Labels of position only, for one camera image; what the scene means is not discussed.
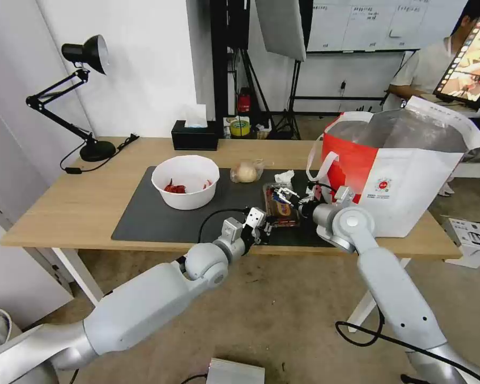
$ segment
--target fire extinguisher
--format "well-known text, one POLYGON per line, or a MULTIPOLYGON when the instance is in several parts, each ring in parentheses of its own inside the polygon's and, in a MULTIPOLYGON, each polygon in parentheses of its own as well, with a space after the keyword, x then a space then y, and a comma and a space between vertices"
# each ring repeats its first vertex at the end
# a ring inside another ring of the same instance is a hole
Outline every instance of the fire extinguisher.
POLYGON ((237 100, 238 113, 245 113, 251 111, 251 95, 249 88, 242 88, 237 100))

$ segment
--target door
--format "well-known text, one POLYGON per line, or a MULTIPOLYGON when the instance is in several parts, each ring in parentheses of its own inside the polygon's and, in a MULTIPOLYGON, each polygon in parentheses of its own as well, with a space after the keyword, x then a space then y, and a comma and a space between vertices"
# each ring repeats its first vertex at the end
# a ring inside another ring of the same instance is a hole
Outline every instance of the door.
MULTIPOLYGON (((0 238, 47 187, 0 118, 0 238)), ((71 299, 65 279, 38 250, 0 246, 0 308, 20 326, 71 299)))

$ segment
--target red food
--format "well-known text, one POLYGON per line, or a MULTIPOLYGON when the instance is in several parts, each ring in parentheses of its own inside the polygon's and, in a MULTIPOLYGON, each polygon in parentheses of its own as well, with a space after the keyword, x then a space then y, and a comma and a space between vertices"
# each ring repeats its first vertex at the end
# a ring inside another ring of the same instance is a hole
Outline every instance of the red food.
POLYGON ((203 189, 206 189, 206 187, 209 187, 211 184, 213 184, 209 179, 206 179, 206 181, 208 182, 208 185, 203 184, 203 189))
POLYGON ((175 185, 173 185, 172 184, 172 179, 171 179, 171 182, 169 183, 169 185, 167 185, 164 188, 164 191, 171 192, 171 193, 178 193, 178 194, 186 193, 185 186, 175 186, 175 185))

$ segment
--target computer screen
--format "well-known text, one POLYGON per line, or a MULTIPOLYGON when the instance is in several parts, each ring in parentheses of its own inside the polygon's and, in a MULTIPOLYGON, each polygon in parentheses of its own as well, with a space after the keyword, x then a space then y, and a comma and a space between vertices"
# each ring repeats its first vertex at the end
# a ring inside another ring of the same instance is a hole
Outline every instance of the computer screen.
POLYGON ((434 94, 480 108, 480 19, 439 82, 434 94))

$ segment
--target shopping bag handle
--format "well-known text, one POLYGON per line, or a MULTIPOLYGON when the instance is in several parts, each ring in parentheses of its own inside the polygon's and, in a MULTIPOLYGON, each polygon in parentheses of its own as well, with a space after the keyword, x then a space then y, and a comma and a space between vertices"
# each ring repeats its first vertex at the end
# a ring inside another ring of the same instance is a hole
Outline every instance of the shopping bag handle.
POLYGON ((313 147, 311 149, 311 152, 308 155, 308 164, 306 165, 306 175, 308 176, 309 181, 320 181, 324 177, 327 176, 327 173, 329 171, 329 168, 331 167, 332 163, 335 160, 338 160, 340 157, 337 153, 330 151, 327 156, 324 159, 324 162, 322 163, 322 166, 318 170, 318 173, 316 174, 315 177, 311 176, 311 173, 309 170, 311 169, 311 164, 313 162, 313 159, 315 158, 316 150, 320 144, 320 139, 324 137, 324 134, 322 133, 318 139, 315 140, 315 143, 313 144, 313 147))

